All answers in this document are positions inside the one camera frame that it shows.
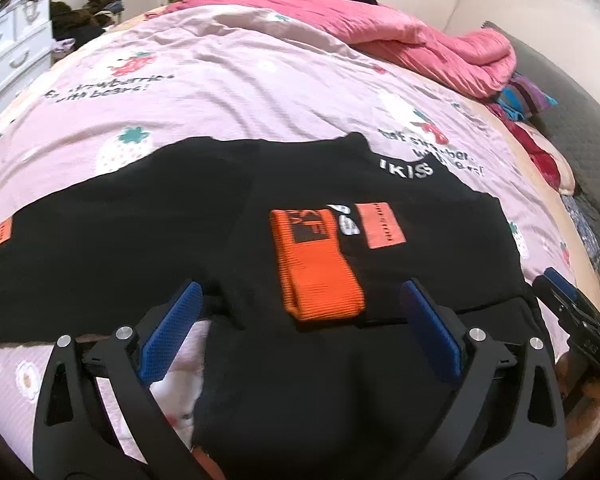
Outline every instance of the orange patch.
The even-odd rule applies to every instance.
[[[356,204],[356,207],[360,212],[366,243],[370,249],[403,244],[407,241],[387,202]]]
[[[0,244],[6,242],[11,238],[11,224],[13,223],[13,217],[7,218],[0,224]]]

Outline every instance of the black t-shirt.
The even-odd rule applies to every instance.
[[[416,232],[404,222],[409,243],[360,254],[363,233],[342,235],[362,282],[387,281],[382,275],[403,258],[401,275],[417,275],[449,306],[492,303],[523,285],[504,218],[491,221],[491,214],[502,216],[497,201],[469,189],[432,155],[416,163],[382,157],[361,134],[301,143],[192,138],[13,216],[11,238],[0,244],[0,343],[107,335],[138,322],[187,278],[207,292],[220,290],[238,323],[251,317],[287,326],[269,212],[348,204],[348,217],[360,224],[354,204],[370,202],[389,203],[398,217],[404,206]],[[473,229],[480,236],[471,238],[462,227],[469,219],[449,222],[456,214],[488,228]],[[427,231],[428,224],[438,227]],[[475,252],[489,250],[490,260],[466,254],[474,245]],[[447,302],[446,291],[459,282],[465,294]],[[370,304],[365,315],[373,318],[373,310]]]
[[[404,243],[370,248],[357,205],[377,203]],[[282,305],[269,213],[325,208],[365,311],[302,324]],[[467,325],[550,345],[498,200],[434,156],[381,156],[361,134],[192,138],[13,216],[0,244],[0,342],[108,335],[193,279],[219,305],[196,441],[230,479],[364,478],[399,443],[414,449],[452,392],[402,318],[398,291],[412,277]]]

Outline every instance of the pillow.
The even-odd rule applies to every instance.
[[[530,79],[515,72],[499,95],[498,104],[512,121],[524,121],[557,105],[558,101],[542,92]]]

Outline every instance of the pink comforter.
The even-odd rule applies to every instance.
[[[452,38],[391,7],[349,0],[183,0],[162,14],[230,4],[275,10],[472,97],[502,90],[516,67],[509,40],[493,29]]]

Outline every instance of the black device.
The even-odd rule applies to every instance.
[[[600,313],[553,267],[536,277],[533,290],[570,335],[567,341],[571,351],[570,364],[579,368],[579,378],[564,400],[564,412],[568,414],[582,398],[582,385],[592,377],[600,377]]]
[[[525,345],[512,345],[493,340],[480,327],[467,328],[453,311],[436,305],[417,280],[404,283],[400,301],[432,366],[458,390],[423,449],[415,457],[398,453],[376,478],[561,478],[566,471],[564,415],[553,362],[543,343],[532,338]],[[134,328],[120,327],[97,343],[77,344],[68,335],[57,341],[34,425],[34,472],[40,480],[66,480],[72,475],[90,480],[209,478],[148,389],[164,377],[201,306],[200,287],[188,283],[173,301],[151,309]],[[520,385],[509,429],[501,441],[460,463],[494,377],[503,373],[514,374]],[[95,377],[109,378],[147,464],[122,452]],[[530,415],[538,395],[548,414],[545,423]]]

